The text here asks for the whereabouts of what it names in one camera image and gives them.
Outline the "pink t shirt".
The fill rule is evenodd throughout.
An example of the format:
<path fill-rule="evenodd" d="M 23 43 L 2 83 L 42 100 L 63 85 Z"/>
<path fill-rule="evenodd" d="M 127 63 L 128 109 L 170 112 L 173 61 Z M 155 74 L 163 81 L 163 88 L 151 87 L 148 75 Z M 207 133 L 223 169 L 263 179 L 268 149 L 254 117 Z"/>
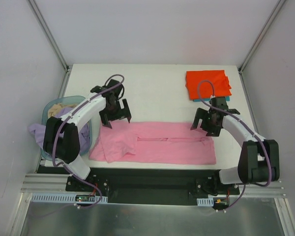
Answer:
<path fill-rule="evenodd" d="M 131 122 L 117 120 L 102 126 L 89 154 L 93 161 L 216 164 L 214 141 L 190 122 Z"/>

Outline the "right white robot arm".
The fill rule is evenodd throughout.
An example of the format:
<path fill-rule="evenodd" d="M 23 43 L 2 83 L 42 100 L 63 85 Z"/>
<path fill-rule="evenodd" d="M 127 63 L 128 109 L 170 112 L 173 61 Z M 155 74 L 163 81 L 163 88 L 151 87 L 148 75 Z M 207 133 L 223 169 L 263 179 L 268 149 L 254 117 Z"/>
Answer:
<path fill-rule="evenodd" d="M 229 184 L 269 186 L 280 178 L 279 145 L 259 135 L 243 120 L 237 109 L 230 109 L 225 97 L 213 97 L 204 102 L 209 109 L 198 108 L 191 129 L 200 127 L 209 137 L 218 137 L 226 130 L 241 147 L 236 167 L 217 171 L 212 190 L 223 194 Z"/>

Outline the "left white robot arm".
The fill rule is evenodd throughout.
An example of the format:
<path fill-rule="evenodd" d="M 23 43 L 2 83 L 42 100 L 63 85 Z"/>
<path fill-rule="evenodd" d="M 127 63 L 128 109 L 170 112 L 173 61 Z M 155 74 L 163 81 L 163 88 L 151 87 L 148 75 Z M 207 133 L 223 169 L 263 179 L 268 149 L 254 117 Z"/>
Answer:
<path fill-rule="evenodd" d="M 127 100 L 123 98 L 125 77 L 112 75 L 103 86 L 95 86 L 90 94 L 69 113 L 46 122 L 43 150 L 52 158 L 55 167 L 62 165 L 69 174 L 77 178 L 77 185 L 83 191 L 90 191 L 94 179 L 89 176 L 90 167 L 80 156 L 79 132 L 99 114 L 102 126 L 112 128 L 111 122 L 127 119 L 131 113 Z"/>

